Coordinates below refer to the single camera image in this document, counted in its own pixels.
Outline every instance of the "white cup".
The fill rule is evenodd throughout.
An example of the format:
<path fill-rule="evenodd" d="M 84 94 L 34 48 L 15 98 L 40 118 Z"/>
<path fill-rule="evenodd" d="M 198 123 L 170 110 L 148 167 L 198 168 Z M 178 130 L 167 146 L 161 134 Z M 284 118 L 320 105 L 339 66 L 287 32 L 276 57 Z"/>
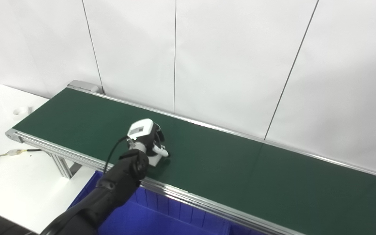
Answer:
<path fill-rule="evenodd" d="M 12 118 L 14 120 L 22 120 L 30 114 L 30 107 L 22 106 L 13 110 Z"/>

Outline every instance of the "panel seam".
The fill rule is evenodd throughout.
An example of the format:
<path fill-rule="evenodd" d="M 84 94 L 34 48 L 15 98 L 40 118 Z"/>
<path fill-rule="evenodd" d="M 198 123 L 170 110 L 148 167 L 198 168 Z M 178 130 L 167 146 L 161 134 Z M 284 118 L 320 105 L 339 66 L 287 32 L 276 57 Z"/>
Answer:
<path fill-rule="evenodd" d="M 280 95 L 280 97 L 279 97 L 279 99 L 278 99 L 278 103 L 276 104 L 275 111 L 274 111 L 274 113 L 273 113 L 273 115 L 272 115 L 272 118 L 271 118 L 271 121 L 270 121 L 270 123 L 269 123 L 268 129 L 267 129 L 267 132 L 265 133 L 264 140 L 266 140 L 267 135 L 268 135 L 268 132 L 269 132 L 269 129 L 271 128 L 271 125 L 272 125 L 272 122 L 273 122 L 273 120 L 274 120 L 274 117 L 275 117 L 276 111 L 278 110 L 279 103 L 281 102 L 282 95 L 284 95 L 285 88 L 286 88 L 287 83 L 288 83 L 288 81 L 289 81 L 289 79 L 290 79 L 291 72 L 292 72 L 292 70 L 294 69 L 295 62 L 297 61 L 297 57 L 298 57 L 298 54 L 300 53 L 301 46 L 303 45 L 304 38 L 306 38 L 308 28 L 309 28 L 309 26 L 310 26 L 310 24 L 311 24 L 311 21 L 312 21 L 312 19 L 313 19 L 314 12 L 316 11 L 316 8 L 317 8 L 318 3 L 319 3 L 319 0 L 317 0 L 316 5 L 314 6 L 314 9 L 313 9 L 313 12 L 312 12 L 312 14 L 311 14 L 310 20 L 309 20 L 309 22 L 308 22 L 308 24 L 307 24 L 307 28 L 305 29 L 304 36 L 303 36 L 303 38 L 302 38 L 302 40 L 301 40 L 300 46 L 298 47 L 298 51 L 297 51 L 297 54 L 295 55 L 295 58 L 294 58 L 294 61 L 293 61 L 293 63 L 292 63 L 292 66 L 291 66 L 290 72 L 288 73 L 287 80 L 285 81 L 284 88 L 282 88 L 282 92 L 281 92 L 281 95 Z"/>
<path fill-rule="evenodd" d="M 84 8 L 86 25 L 88 26 L 89 39 L 91 39 L 92 51 L 94 52 L 95 64 L 97 66 L 98 77 L 100 78 L 101 89 L 102 89 L 102 92 L 105 94 L 104 86 L 103 86 L 102 80 L 101 80 L 100 68 L 98 67 L 97 55 L 95 54 L 94 42 L 92 41 L 91 30 L 89 28 L 88 16 L 86 15 L 86 9 L 85 9 L 84 0 L 82 0 L 82 7 Z"/>
<path fill-rule="evenodd" d="M 175 33 L 173 41 L 173 114 L 175 114 L 175 83 L 176 83 L 176 1 L 175 0 Z"/>

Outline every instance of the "wire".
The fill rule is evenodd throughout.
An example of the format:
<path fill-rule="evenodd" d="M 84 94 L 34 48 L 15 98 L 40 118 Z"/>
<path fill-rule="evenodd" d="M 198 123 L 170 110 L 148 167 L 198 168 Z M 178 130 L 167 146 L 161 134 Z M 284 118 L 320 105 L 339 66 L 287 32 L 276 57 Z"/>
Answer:
<path fill-rule="evenodd" d="M 0 156 L 6 156 L 11 151 L 15 151 L 14 155 L 18 155 L 18 154 L 23 153 L 23 152 L 38 152 L 38 151 L 42 151 L 42 150 L 41 149 L 25 149 L 25 150 L 13 149 L 13 150 L 8 151 L 6 154 L 1 154 Z"/>
<path fill-rule="evenodd" d="M 117 143 L 115 143 L 114 147 L 111 149 L 111 152 L 110 152 L 110 154 L 108 155 L 107 160 L 105 161 L 104 170 L 103 170 L 103 172 L 102 172 L 103 174 L 105 174 L 105 172 L 107 171 L 108 163 L 109 163 L 109 161 L 110 161 L 110 159 L 111 159 L 111 156 L 112 156 L 112 154 L 113 154 L 115 148 L 118 146 L 119 143 L 121 143 L 121 141 L 127 139 L 127 137 L 128 137 L 127 135 L 121 137 L 121 138 L 117 141 Z"/>

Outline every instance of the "green conveyor belt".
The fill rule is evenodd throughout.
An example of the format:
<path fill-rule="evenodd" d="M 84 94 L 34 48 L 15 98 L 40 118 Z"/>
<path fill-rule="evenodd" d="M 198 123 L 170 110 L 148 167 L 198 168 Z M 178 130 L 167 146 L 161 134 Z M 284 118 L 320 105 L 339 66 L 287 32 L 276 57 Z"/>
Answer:
<path fill-rule="evenodd" d="M 376 235 L 371 174 L 69 88 L 14 129 L 106 160 L 143 118 L 171 153 L 148 177 L 304 234 Z"/>

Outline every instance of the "metal support leg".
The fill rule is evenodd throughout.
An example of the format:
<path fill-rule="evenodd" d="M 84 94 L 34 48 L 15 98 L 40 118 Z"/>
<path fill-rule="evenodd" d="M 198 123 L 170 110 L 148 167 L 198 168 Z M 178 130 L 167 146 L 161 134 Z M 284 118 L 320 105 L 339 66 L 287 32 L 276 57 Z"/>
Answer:
<path fill-rule="evenodd" d="M 46 152 L 46 153 L 52 157 L 61 175 L 67 179 L 71 179 L 74 176 L 74 174 L 79 170 L 79 168 L 81 168 L 82 166 L 80 164 L 73 163 L 73 165 L 69 168 L 68 164 L 66 163 L 63 157 L 55 155 L 50 152 Z"/>

